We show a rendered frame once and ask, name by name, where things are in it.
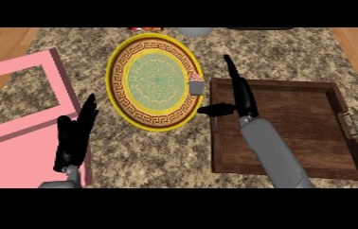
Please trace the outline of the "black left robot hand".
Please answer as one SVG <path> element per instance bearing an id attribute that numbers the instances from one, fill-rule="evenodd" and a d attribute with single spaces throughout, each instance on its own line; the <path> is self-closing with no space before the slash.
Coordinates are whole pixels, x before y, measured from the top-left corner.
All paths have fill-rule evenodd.
<path id="1" fill-rule="evenodd" d="M 58 118 L 59 146 L 54 166 L 56 172 L 64 172 L 68 166 L 83 165 L 96 115 L 95 94 L 91 94 L 77 119 L 71 120 L 67 115 Z"/>

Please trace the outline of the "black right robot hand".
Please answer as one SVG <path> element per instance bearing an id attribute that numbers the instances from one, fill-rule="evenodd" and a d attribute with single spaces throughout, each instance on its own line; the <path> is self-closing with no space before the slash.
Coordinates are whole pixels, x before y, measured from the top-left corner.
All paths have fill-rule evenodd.
<path id="1" fill-rule="evenodd" d="M 256 100 L 252 93 L 252 89 L 246 79 L 240 76 L 235 64 L 228 55 L 224 56 L 228 64 L 230 76 L 233 79 L 233 90 L 235 103 L 212 104 L 197 109 L 200 114 L 206 114 L 209 117 L 218 117 L 231 115 L 234 111 L 238 111 L 240 116 L 258 117 L 259 111 L 256 106 Z"/>

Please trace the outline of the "dark brown wooden tray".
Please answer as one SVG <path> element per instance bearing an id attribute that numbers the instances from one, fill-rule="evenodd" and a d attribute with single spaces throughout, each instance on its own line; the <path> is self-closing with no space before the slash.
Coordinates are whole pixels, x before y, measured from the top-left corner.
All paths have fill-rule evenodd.
<path id="1" fill-rule="evenodd" d="M 277 129 L 312 178 L 358 181 L 358 141 L 345 123 L 348 107 L 333 82 L 252 80 L 259 115 Z M 264 174 L 235 114 L 210 119 L 213 172 Z"/>

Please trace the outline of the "yellow patterned round plate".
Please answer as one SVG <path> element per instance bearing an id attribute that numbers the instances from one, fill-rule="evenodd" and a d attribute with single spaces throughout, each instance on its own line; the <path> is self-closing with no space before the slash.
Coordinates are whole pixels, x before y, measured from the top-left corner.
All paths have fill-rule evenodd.
<path id="1" fill-rule="evenodd" d="M 122 117 L 151 132 L 187 124 L 201 105 L 190 81 L 201 67 L 184 44 L 164 34 L 144 33 L 117 47 L 107 65 L 107 92 Z"/>

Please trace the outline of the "pale grey round bowl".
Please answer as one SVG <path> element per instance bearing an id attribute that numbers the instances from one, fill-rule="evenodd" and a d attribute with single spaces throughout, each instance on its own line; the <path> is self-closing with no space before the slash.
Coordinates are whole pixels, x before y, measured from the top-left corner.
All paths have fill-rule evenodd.
<path id="1" fill-rule="evenodd" d="M 176 30 L 184 36 L 197 38 L 197 37 L 204 37 L 210 33 L 212 28 L 210 27 L 178 27 Z"/>

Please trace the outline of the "red and white packet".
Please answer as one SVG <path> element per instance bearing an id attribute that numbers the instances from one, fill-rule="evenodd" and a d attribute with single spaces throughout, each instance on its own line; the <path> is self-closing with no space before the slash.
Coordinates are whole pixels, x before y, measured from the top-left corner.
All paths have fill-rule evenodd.
<path id="1" fill-rule="evenodd" d="M 129 30 L 133 30 L 133 31 L 138 31 L 138 30 L 142 30 L 142 31 L 162 31 L 164 30 L 163 27 L 129 27 Z"/>

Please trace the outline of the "pink open frame box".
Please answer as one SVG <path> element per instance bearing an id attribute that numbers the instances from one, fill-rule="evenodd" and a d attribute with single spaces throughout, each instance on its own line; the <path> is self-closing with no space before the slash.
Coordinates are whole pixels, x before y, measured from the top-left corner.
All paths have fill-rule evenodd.
<path id="1" fill-rule="evenodd" d="M 0 62 L 0 75 L 40 65 L 59 105 L 0 124 L 0 188 L 37 187 L 59 181 L 65 175 L 54 171 L 61 115 L 73 119 L 80 103 L 55 48 Z"/>

